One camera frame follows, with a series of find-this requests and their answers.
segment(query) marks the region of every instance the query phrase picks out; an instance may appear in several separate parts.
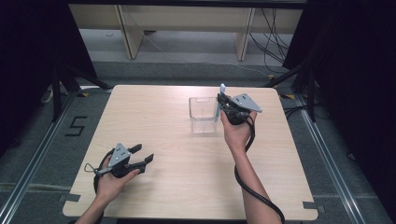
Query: black cable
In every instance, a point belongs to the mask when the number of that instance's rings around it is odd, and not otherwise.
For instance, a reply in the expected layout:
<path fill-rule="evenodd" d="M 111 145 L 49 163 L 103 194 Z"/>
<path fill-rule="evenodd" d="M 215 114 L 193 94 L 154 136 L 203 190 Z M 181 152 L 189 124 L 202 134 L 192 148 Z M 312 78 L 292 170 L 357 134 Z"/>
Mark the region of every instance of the black cable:
<path fill-rule="evenodd" d="M 314 106 L 323 106 L 323 104 L 314 103 Z M 299 105 L 299 106 L 295 106 L 295 107 L 284 108 L 283 110 L 285 111 L 286 119 L 289 119 L 291 114 L 293 114 L 296 111 L 304 110 L 304 109 L 308 109 L 308 105 Z M 331 119 L 330 117 L 324 118 L 322 116 L 319 116 L 318 114 L 315 114 L 315 117 L 320 118 L 320 119 Z"/>
<path fill-rule="evenodd" d="M 113 152 L 114 152 L 114 148 L 112 150 L 110 150 L 109 152 L 107 152 L 107 154 L 103 157 L 102 161 L 100 162 L 98 170 L 102 170 L 103 163 L 105 162 L 105 160 L 107 159 L 108 156 L 113 154 Z M 98 191 L 99 178 L 100 178 L 99 175 L 95 175 L 95 177 L 93 178 L 93 189 L 95 190 L 95 194 Z M 99 216 L 99 218 L 95 221 L 95 224 L 100 224 L 102 222 L 104 215 L 105 215 L 105 212 L 102 212 L 102 214 Z"/>
<path fill-rule="evenodd" d="M 262 8 L 262 15 L 264 16 L 265 21 L 267 22 L 267 25 L 268 25 L 268 28 L 269 28 L 270 31 L 271 31 L 271 34 L 273 34 L 273 35 L 274 35 L 274 38 L 276 39 L 276 42 L 273 41 L 273 40 L 271 40 L 271 41 L 272 41 L 273 43 L 275 43 L 275 44 L 278 44 L 280 47 L 282 47 L 282 48 L 284 48 L 284 49 L 288 49 L 289 46 L 282 40 L 282 38 L 280 38 L 279 34 L 278 34 L 277 31 L 276 31 L 276 8 L 273 8 L 273 28 L 271 28 L 270 22 L 268 21 L 267 17 L 265 16 L 265 12 L 264 12 L 264 9 L 263 9 L 263 8 Z M 279 39 L 285 46 L 282 46 L 282 45 L 279 43 L 279 41 L 277 41 L 278 39 Z"/>
<path fill-rule="evenodd" d="M 282 59 L 279 59 L 277 56 L 275 56 L 274 53 L 272 53 L 270 50 L 268 50 L 268 45 L 269 45 L 270 41 L 272 41 L 272 40 L 271 40 L 271 35 L 273 35 L 274 32 L 273 32 L 273 28 L 272 28 L 270 22 L 268 21 L 267 17 L 265 16 L 265 13 L 264 13 L 264 10 L 263 10 L 263 9 L 262 9 L 262 15 L 264 16 L 264 18 L 265 18 L 265 20 L 266 20 L 266 22 L 267 22 L 268 28 L 270 29 L 270 35 L 269 35 L 269 36 L 266 36 L 266 37 L 267 37 L 267 43 L 266 43 L 265 48 L 264 48 L 264 49 L 265 49 L 265 52 L 264 52 L 264 64 L 265 64 L 265 66 L 267 67 L 267 69 L 269 69 L 271 72 L 280 73 L 280 72 L 271 70 L 271 69 L 268 67 L 267 62 L 266 62 L 266 53 L 270 54 L 271 57 L 273 57 L 274 59 L 277 59 L 280 63 L 283 63 L 283 62 L 284 62 L 284 59 L 283 59 L 283 55 L 281 55 Z"/>
<path fill-rule="evenodd" d="M 264 9 L 263 9 L 263 8 L 262 8 L 262 15 L 264 16 L 265 21 L 267 22 L 268 28 L 270 29 L 270 35 L 269 35 L 269 36 L 265 36 L 265 37 L 267 37 L 267 46 L 268 46 L 268 44 L 269 44 L 269 41 L 272 41 L 273 43 L 275 43 L 275 44 L 278 45 L 278 42 L 277 42 L 277 40 L 276 40 L 276 35 L 275 35 L 275 33 L 274 33 L 274 28 L 276 27 L 276 23 L 275 23 L 276 14 L 275 14 L 274 10 L 273 10 L 273 22 L 272 22 L 272 25 L 271 25 L 270 22 L 268 21 L 267 16 L 265 15 L 265 12 L 264 12 Z M 272 35 L 274 36 L 274 39 L 276 40 L 276 42 L 273 41 L 273 40 L 271 39 L 271 36 L 272 36 Z"/>
<path fill-rule="evenodd" d="M 266 34 L 263 34 L 264 36 L 265 36 L 265 38 L 267 38 L 267 39 L 269 39 L 269 36 L 268 35 L 266 35 Z M 287 44 L 285 44 L 286 46 L 283 46 L 283 45 L 281 45 L 281 44 L 278 44 L 277 42 L 275 42 L 274 40 L 272 40 L 272 39 L 270 39 L 270 41 L 273 43 L 273 44 L 276 44 L 276 45 L 279 45 L 282 49 L 288 49 L 289 48 L 289 46 L 287 46 Z"/>
<path fill-rule="evenodd" d="M 263 51 L 264 53 L 269 54 L 272 58 L 274 58 L 274 59 L 277 60 L 278 62 L 283 63 L 281 58 L 277 57 L 277 55 L 275 55 L 273 52 L 271 52 L 270 50 L 266 49 L 263 45 L 261 45 L 261 44 L 259 43 L 259 41 L 257 41 L 257 40 L 253 37 L 252 34 L 249 34 L 249 35 L 250 35 L 251 39 L 253 40 L 253 42 L 256 44 L 256 46 L 257 46 L 261 51 Z"/>
<path fill-rule="evenodd" d="M 271 35 L 274 36 L 274 39 L 275 39 L 275 41 L 277 43 L 277 49 L 279 51 L 280 57 L 282 58 L 282 61 L 285 61 L 284 53 L 283 53 L 282 50 L 279 49 L 279 42 L 277 41 L 277 36 L 276 36 L 276 23 L 275 23 L 275 21 L 276 21 L 276 9 L 273 8 L 272 12 L 273 12 L 273 22 L 272 22 L 272 28 L 271 28 Z"/>
<path fill-rule="evenodd" d="M 283 61 L 285 61 L 286 54 L 283 51 L 283 49 L 280 47 L 281 45 L 279 43 L 279 40 L 281 40 L 281 38 L 280 38 L 279 34 L 276 31 L 276 8 L 273 8 L 273 33 L 274 33 L 274 38 L 276 40 L 277 48 L 279 50 L 279 53 L 282 56 Z"/>
<path fill-rule="evenodd" d="M 250 138 L 247 142 L 247 145 L 245 147 L 245 151 L 248 152 L 251 144 L 254 141 L 254 138 L 256 136 L 256 132 L 255 132 L 255 128 L 254 128 L 254 120 L 252 117 L 248 117 L 249 119 L 251 119 L 251 123 L 248 121 L 248 119 L 245 119 L 245 123 L 247 123 L 247 125 L 249 126 L 250 129 Z M 268 205 L 270 208 L 274 209 L 277 214 L 279 215 L 280 221 L 282 223 L 285 223 L 285 216 L 283 215 L 282 211 L 274 204 L 272 203 L 270 200 L 266 199 L 265 197 L 263 197 L 262 195 L 260 195 L 259 193 L 257 193 L 256 191 L 254 191 L 253 189 L 251 189 L 248 185 L 246 185 L 244 183 L 244 181 L 241 179 L 241 177 L 238 174 L 238 170 L 236 169 L 236 165 L 233 168 L 233 172 L 235 175 L 235 179 L 236 182 L 238 182 L 238 184 L 241 186 L 242 189 L 244 189 L 247 193 L 249 193 L 250 195 L 252 195 L 253 197 L 255 197 L 256 199 L 260 200 L 261 202 L 265 203 L 266 205 Z"/>

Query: transparent box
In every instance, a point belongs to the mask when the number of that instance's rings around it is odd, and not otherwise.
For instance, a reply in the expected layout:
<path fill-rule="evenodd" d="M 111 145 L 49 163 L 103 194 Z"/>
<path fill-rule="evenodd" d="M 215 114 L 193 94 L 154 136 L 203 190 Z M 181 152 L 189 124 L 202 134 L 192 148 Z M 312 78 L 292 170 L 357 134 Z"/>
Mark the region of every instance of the transparent box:
<path fill-rule="evenodd" d="M 189 100 L 191 130 L 193 133 L 215 133 L 216 97 L 191 97 Z"/>

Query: wooden table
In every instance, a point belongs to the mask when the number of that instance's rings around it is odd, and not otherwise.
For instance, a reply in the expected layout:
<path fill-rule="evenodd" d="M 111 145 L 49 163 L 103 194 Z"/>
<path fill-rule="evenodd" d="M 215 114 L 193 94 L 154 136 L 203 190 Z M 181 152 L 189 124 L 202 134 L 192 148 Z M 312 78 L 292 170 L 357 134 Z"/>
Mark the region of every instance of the wooden table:
<path fill-rule="evenodd" d="M 219 87 L 116 86 L 106 105 L 64 214 L 79 217 L 92 202 L 93 173 L 118 142 L 142 144 L 130 163 L 154 153 L 146 172 L 124 188 L 105 211 L 107 217 L 245 219 L 241 188 L 233 176 L 234 162 L 223 138 L 221 121 L 215 133 L 193 133 L 189 98 L 217 96 Z M 256 139 L 248 155 L 272 201 L 287 220 L 314 220 L 303 167 L 278 95 L 273 89 L 233 88 L 226 93 L 247 93 L 262 109 L 256 119 Z"/>

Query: wrist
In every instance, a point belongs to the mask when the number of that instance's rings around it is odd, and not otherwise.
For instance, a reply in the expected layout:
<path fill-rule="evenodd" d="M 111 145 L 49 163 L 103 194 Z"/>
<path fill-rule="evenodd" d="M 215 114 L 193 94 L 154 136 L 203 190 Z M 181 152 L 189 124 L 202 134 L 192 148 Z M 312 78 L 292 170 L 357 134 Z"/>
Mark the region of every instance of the wrist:
<path fill-rule="evenodd" d="M 92 202 L 92 204 L 95 204 L 97 207 L 103 207 L 103 209 L 105 209 L 110 203 L 110 200 L 107 200 L 105 197 L 100 197 L 98 195 L 96 195 L 95 199 Z"/>
<path fill-rule="evenodd" d="M 233 147 L 231 148 L 231 152 L 235 159 L 239 157 L 245 157 L 247 155 L 244 147 Z"/>

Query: aluminum rail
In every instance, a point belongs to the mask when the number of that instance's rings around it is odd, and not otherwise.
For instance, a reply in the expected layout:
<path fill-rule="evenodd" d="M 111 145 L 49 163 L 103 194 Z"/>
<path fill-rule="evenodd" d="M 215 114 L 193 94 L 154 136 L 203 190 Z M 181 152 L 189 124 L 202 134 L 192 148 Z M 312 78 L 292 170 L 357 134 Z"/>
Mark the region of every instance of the aluminum rail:
<path fill-rule="evenodd" d="M 299 106 L 305 105 L 304 98 L 302 95 L 296 95 L 297 104 Z M 340 170 L 338 169 L 334 159 L 332 158 L 332 153 L 327 148 L 327 145 L 322 138 L 320 131 L 318 130 L 318 126 L 315 122 L 312 122 L 311 118 L 309 118 L 308 113 L 305 110 L 302 110 L 303 118 L 306 126 L 308 127 L 309 132 L 311 133 L 315 144 L 317 145 L 318 152 L 323 159 L 323 162 L 329 172 L 329 175 L 334 183 L 334 186 L 340 196 L 341 201 L 344 204 L 347 214 L 353 224 L 364 224 L 366 223 L 361 209 L 359 208 L 358 203 L 356 202 L 352 192 L 345 179 L 343 178 Z"/>
<path fill-rule="evenodd" d="M 35 151 L 35 155 L 30 160 L 23 175 L 21 176 L 18 183 L 15 185 L 15 188 L 12 190 L 7 201 L 1 207 L 1 212 L 0 212 L 1 223 L 8 224 L 11 221 L 11 219 L 14 217 L 15 212 L 17 211 L 19 205 L 21 204 L 23 196 L 25 195 L 26 191 L 29 188 L 30 183 L 32 182 L 33 178 L 35 177 L 35 174 L 40 168 L 40 164 L 47 155 L 50 144 L 52 143 L 53 139 L 56 136 L 56 133 L 58 132 L 61 124 L 64 121 L 64 117 L 68 108 L 70 107 L 74 99 L 76 99 L 76 97 L 77 97 L 76 92 L 71 92 L 71 93 L 69 92 L 69 94 L 66 96 L 64 100 L 63 112 L 60 114 L 59 118 L 54 122 L 52 122 L 51 125 L 49 126 L 46 135 L 41 141 L 38 149 Z"/>

